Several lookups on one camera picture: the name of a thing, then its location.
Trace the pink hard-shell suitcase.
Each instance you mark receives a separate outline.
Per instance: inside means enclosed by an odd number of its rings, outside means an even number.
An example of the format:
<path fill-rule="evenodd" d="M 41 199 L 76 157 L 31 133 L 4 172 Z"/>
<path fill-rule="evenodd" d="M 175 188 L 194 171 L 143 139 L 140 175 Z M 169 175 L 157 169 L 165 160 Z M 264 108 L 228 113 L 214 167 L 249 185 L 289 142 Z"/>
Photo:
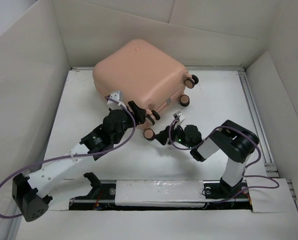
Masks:
<path fill-rule="evenodd" d="M 155 135 L 150 126 L 161 118 L 161 112 L 175 101 L 188 106 L 190 98 L 184 91 L 199 82 L 183 64 L 142 39 L 131 40 L 97 63 L 92 75 L 96 89 L 104 97 L 120 92 L 125 104 L 134 101 L 146 110 L 140 128 L 149 141 Z"/>

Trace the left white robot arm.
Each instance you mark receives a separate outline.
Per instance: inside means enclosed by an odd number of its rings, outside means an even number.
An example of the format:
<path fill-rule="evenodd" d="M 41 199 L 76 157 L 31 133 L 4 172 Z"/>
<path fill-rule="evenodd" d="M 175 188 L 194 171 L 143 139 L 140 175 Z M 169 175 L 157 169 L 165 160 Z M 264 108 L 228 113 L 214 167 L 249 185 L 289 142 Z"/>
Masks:
<path fill-rule="evenodd" d="M 68 156 L 57 157 L 48 166 L 28 175 L 18 173 L 12 179 L 12 198 L 27 222 L 41 217 L 55 200 L 51 194 L 69 174 L 89 167 L 100 157 L 123 146 L 128 129 L 145 122 L 146 110 L 129 101 L 124 106 L 113 99 L 118 109 L 110 110 L 102 124 L 84 136 Z"/>

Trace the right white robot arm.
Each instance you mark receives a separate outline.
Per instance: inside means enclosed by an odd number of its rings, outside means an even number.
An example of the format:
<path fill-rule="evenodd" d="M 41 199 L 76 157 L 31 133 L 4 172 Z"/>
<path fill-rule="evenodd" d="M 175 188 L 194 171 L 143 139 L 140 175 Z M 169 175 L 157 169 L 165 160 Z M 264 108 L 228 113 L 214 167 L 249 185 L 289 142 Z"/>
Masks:
<path fill-rule="evenodd" d="M 221 150 L 228 158 L 225 171 L 220 178 L 220 198 L 229 198 L 241 190 L 241 183 L 248 164 L 248 159 L 254 151 L 258 152 L 257 162 L 261 159 L 259 138 L 250 130 L 226 120 L 221 126 L 215 128 L 206 138 L 195 125 L 180 126 L 178 119 L 171 125 L 153 134 L 150 140 L 157 140 L 162 145 L 179 143 L 183 147 L 174 146 L 178 150 L 189 151 L 198 162 L 204 162 L 210 156 Z"/>

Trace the white foam cover block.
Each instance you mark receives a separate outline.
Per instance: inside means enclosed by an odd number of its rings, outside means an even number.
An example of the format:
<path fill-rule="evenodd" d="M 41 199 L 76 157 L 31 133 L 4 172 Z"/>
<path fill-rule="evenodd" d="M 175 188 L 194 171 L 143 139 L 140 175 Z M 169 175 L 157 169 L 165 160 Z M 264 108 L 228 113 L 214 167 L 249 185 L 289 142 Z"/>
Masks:
<path fill-rule="evenodd" d="M 202 180 L 118 180 L 115 204 L 143 207 L 197 207 L 206 202 Z"/>

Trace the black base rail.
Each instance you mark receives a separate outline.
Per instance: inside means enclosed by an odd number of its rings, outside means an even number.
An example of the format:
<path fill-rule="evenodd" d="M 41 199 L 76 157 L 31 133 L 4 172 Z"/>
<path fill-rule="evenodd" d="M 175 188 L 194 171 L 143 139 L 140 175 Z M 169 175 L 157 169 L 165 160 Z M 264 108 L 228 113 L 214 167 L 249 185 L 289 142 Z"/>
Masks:
<path fill-rule="evenodd" d="M 223 196 L 218 180 L 104 180 L 70 199 L 76 211 L 252 210 L 246 194 Z"/>

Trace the aluminium frame rail right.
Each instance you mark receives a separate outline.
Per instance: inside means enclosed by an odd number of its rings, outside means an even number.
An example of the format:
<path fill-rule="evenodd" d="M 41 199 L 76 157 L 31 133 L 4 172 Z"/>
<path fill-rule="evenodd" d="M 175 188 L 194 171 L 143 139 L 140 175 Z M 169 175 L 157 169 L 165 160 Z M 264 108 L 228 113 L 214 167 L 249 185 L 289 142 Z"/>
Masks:
<path fill-rule="evenodd" d="M 253 98 L 251 87 L 247 78 L 247 73 L 244 67 L 242 67 L 238 71 L 238 75 L 243 88 L 243 92 L 245 94 L 247 105 L 249 107 L 249 111 L 251 113 L 251 118 L 255 127 L 255 133 L 257 134 L 260 140 L 259 148 L 262 153 L 262 159 L 264 162 L 265 170 L 269 177 L 277 179 L 280 177 L 280 175 L 278 173 L 274 158 L 271 154 L 270 146 L 261 122 L 259 112 L 257 110 L 256 102 Z"/>

